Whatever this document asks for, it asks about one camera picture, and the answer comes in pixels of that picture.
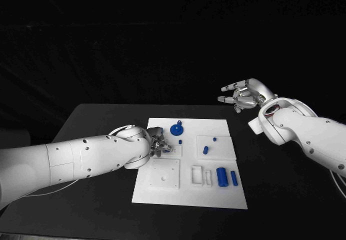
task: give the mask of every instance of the black table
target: black table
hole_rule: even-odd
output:
[[[53,140],[107,135],[128,124],[146,128],[149,118],[226,119],[248,210],[131,203],[137,170],[121,168],[53,194],[15,201],[0,218],[0,232],[85,239],[201,240],[235,233],[258,236],[258,230],[273,232],[281,226],[307,229],[303,223],[343,217],[346,201],[329,171],[294,142],[277,146],[264,134],[254,134],[248,122],[257,113],[258,108],[237,114],[231,105],[81,104]]]

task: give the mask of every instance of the robotic hand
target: robotic hand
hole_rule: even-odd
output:
[[[36,190],[113,172],[139,169],[150,157],[172,151],[160,127],[128,125],[117,135],[0,149],[0,210]]]
[[[257,105],[261,107],[258,117],[248,123],[254,133],[264,132],[277,145],[297,142],[306,156],[346,177],[346,125],[319,117],[301,101],[278,98],[254,78],[221,89],[228,90],[235,90],[232,97],[219,96],[218,100],[234,104],[238,113]]]

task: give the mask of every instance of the black backdrop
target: black backdrop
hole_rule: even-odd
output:
[[[345,6],[2,2],[2,126],[46,143],[81,103],[222,105],[248,78],[346,122]]]

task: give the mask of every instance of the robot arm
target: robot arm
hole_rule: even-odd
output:
[[[105,174],[121,167],[139,169],[162,151],[160,127],[144,130],[131,125],[115,136],[101,135],[69,141],[0,149],[0,210],[6,205],[55,184]]]
[[[319,117],[301,101],[278,98],[254,78],[221,90],[234,89],[234,97],[221,96],[218,100],[234,103],[238,113],[257,105],[261,107],[258,117],[248,123],[254,133],[264,133],[277,145],[288,141],[297,142],[306,156],[346,177],[346,125]]]

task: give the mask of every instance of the blue object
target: blue object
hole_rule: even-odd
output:
[[[218,186],[226,187],[229,185],[226,169],[224,167],[216,168],[218,173]]]
[[[238,186],[238,181],[237,181],[237,173],[235,171],[231,171],[231,176],[232,176],[232,184]]]
[[[205,147],[203,147],[203,154],[208,154],[208,150],[209,150],[209,147],[205,146]]]
[[[182,135],[185,129],[183,129],[183,126],[182,126],[182,121],[179,120],[177,121],[177,124],[175,124],[172,127],[170,127],[170,133],[175,135],[175,136],[179,136]]]

